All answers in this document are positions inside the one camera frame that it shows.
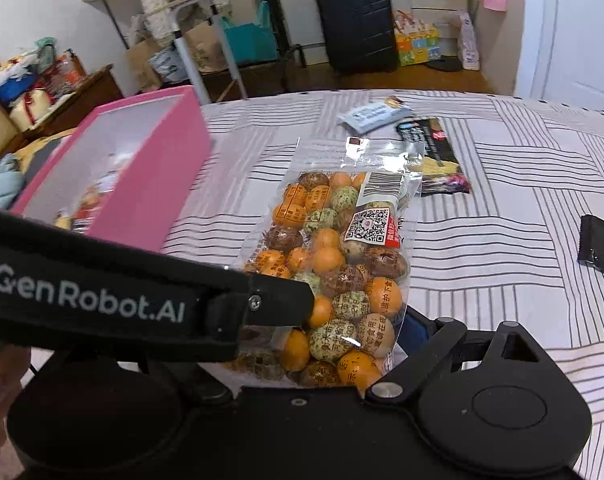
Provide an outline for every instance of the pink box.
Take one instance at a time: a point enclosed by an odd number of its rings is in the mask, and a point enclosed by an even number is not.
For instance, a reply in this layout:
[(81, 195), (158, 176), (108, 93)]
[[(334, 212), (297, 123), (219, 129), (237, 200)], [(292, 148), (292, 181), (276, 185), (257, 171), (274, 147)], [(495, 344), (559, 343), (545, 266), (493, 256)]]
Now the pink box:
[(210, 136), (191, 86), (99, 106), (53, 153), (12, 211), (53, 223), (111, 168), (109, 153), (134, 153), (87, 234), (159, 252), (202, 163)]

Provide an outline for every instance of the qr code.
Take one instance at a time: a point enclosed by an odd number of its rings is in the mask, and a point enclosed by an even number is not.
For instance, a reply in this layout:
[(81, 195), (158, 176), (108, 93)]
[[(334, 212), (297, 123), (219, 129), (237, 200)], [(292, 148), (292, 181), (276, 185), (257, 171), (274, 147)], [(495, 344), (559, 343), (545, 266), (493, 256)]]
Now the qr code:
[(355, 213), (344, 240), (384, 245), (389, 215), (390, 209), (387, 207), (374, 207)]

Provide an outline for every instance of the wooden floor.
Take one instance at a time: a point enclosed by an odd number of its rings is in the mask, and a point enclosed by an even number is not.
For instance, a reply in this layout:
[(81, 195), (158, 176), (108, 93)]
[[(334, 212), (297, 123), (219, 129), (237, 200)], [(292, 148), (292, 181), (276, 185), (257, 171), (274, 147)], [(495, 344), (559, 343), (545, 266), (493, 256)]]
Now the wooden floor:
[[(281, 94), (282, 68), (279, 65), (262, 65), (242, 69), (242, 79), (249, 97)], [(337, 90), (361, 88), (391, 88), (416, 90), (450, 90), (458, 92), (493, 93), (480, 72), (439, 72), (424, 64), (403, 66), (394, 72), (376, 72), (355, 75), (339, 75), (328, 63), (300, 68), (289, 64), (287, 78), (291, 92), (310, 90)], [(205, 76), (205, 84), (215, 101), (230, 82), (227, 73)], [(239, 99), (240, 93), (233, 88), (224, 101)]]

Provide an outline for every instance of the desk leg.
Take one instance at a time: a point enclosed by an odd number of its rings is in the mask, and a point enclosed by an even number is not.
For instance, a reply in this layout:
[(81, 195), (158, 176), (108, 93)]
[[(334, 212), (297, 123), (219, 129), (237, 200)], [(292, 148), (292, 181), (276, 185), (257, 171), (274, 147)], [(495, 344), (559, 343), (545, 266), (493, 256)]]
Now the desk leg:
[(208, 95), (207, 87), (204, 86), (204, 81), (202, 81), (202, 76), (200, 75), (198, 67), (193, 62), (191, 52), (189, 51), (189, 46), (186, 44), (186, 40), (182, 36), (180, 26), (175, 21), (173, 12), (170, 13), (170, 19), (172, 22), (171, 25), (173, 28), (173, 34), (175, 35), (175, 47), (178, 51), (178, 54), (180, 54), (182, 62), (184, 63), (184, 69), (186, 70), (189, 80), (193, 85), (195, 95), (197, 96), (201, 105), (208, 105), (211, 103), (211, 97)]
[(231, 45), (229, 45), (228, 40), (226, 38), (226, 34), (224, 33), (224, 29), (222, 29), (222, 26), (220, 25), (220, 16), (218, 15), (218, 10), (216, 9), (216, 6), (211, 6), (211, 23), (213, 24), (213, 27), (216, 30), (218, 39), (220, 40), (222, 52), (224, 53), (224, 59), (226, 59), (226, 63), (228, 65), (228, 71), (231, 73), (231, 77), (239, 86), (240, 94), (242, 94), (242, 97), (246, 99), (248, 95), (246, 94), (244, 83), (242, 82), (242, 76), (240, 75), (240, 70), (236, 65), (236, 59), (233, 57)]

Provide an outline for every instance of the black suitcase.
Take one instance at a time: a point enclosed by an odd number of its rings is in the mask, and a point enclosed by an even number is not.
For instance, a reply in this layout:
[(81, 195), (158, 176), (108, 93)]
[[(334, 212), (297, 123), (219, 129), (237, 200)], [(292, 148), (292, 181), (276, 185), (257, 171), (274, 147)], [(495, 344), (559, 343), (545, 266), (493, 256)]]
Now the black suitcase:
[(398, 66), (391, 0), (316, 0), (329, 63), (340, 72)]

